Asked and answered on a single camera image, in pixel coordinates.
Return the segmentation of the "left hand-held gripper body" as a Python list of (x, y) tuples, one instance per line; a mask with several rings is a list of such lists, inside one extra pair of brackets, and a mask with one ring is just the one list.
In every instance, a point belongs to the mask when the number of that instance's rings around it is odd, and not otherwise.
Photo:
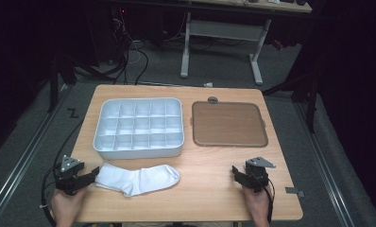
[(64, 155), (55, 171), (56, 188), (66, 195), (74, 196), (78, 191), (77, 174), (83, 168), (83, 162)]

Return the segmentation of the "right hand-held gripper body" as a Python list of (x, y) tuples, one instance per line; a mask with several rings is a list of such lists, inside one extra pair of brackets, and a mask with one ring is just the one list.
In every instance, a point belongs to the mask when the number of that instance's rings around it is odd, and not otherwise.
[(263, 157), (246, 160), (245, 171), (249, 179), (248, 188), (251, 188), (255, 193), (268, 186), (267, 167), (275, 168), (276, 166)]

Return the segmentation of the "white sock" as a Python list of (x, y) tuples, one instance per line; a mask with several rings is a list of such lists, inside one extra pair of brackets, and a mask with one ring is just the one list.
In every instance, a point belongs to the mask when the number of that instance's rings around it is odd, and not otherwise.
[(95, 178), (95, 185), (133, 197), (169, 188), (179, 179), (179, 172), (169, 165), (127, 170), (104, 164)]

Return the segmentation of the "person's right hand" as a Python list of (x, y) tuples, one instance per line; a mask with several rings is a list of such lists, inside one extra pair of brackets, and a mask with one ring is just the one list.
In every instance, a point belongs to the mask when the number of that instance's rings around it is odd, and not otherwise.
[(269, 214), (269, 188), (263, 189), (260, 192), (254, 192), (250, 188), (242, 187), (248, 213), (253, 221), (254, 227), (270, 227), (268, 221)]

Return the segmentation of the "person's left hand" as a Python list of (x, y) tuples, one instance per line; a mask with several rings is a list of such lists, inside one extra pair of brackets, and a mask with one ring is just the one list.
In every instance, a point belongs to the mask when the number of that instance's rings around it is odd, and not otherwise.
[(86, 193), (87, 188), (78, 190), (74, 196), (67, 195), (58, 189), (55, 190), (51, 199), (51, 213), (56, 227), (73, 227)]

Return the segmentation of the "grey tape piece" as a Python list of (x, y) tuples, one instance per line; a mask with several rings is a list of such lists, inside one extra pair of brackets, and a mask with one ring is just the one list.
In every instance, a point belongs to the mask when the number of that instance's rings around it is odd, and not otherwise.
[(296, 187), (285, 187), (285, 192), (287, 194), (295, 194), (298, 198), (304, 198), (305, 193), (302, 190), (297, 189)]

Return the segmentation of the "brown tray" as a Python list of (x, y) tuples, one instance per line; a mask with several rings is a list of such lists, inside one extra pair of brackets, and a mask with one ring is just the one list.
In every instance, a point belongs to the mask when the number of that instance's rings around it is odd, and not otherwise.
[(263, 148), (268, 144), (259, 107), (247, 102), (196, 101), (194, 142), (200, 146)]

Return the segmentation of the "white divided storage box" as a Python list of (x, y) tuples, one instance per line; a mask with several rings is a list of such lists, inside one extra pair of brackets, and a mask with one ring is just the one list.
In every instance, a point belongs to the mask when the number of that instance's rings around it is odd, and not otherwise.
[(181, 102), (173, 97), (105, 101), (93, 146), (107, 160), (177, 157), (184, 143)]

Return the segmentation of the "black stand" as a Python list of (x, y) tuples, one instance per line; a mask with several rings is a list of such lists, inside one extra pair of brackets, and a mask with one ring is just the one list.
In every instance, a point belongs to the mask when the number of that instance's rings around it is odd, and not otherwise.
[(56, 55), (50, 63), (50, 96), (49, 109), (51, 113), (55, 110), (59, 102), (60, 79), (66, 85), (74, 85), (77, 77), (74, 73), (74, 67), (71, 61), (64, 55)]
[(310, 132), (314, 132), (314, 118), (316, 112), (316, 94), (319, 79), (320, 63), (313, 62), (309, 65), (295, 63), (290, 70), (288, 78), (269, 89), (263, 91), (264, 96), (270, 96), (279, 91), (292, 91), (293, 102), (307, 103), (305, 123)]

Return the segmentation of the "white-legged desk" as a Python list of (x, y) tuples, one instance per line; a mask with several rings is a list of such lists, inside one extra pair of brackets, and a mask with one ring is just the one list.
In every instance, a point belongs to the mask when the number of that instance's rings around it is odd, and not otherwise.
[[(249, 54), (252, 74), (257, 85), (263, 84), (258, 58), (265, 42), (273, 16), (307, 16), (313, 11), (304, 0), (123, 0), (132, 7), (181, 9), (186, 12), (184, 49), (181, 59), (180, 76), (189, 76), (190, 40), (192, 36), (255, 42), (254, 52)], [(234, 22), (217, 22), (215, 19), (193, 19), (192, 13), (205, 11), (230, 16), (233, 13), (248, 16), (264, 16), (260, 26)]]

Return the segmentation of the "metal floor rail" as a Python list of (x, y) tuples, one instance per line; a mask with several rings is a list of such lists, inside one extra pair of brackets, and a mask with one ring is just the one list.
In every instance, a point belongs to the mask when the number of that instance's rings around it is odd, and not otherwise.
[(310, 131), (306, 122), (305, 107), (302, 104), (294, 103), (297, 115), (299, 116), (302, 127), (305, 129), (307, 137), (311, 143), (312, 151), (316, 158), (316, 165), (319, 175), (325, 185), (333, 209), (341, 223), (342, 227), (354, 227), (353, 219), (350, 215), (349, 209), (344, 201), (341, 190), (339, 189), (336, 180), (326, 162), (322, 149), (313, 132)]
[(72, 85), (61, 85), (59, 94), (52, 96), (44, 87), (0, 148), (0, 216), (35, 157), (59, 105), (72, 89)]

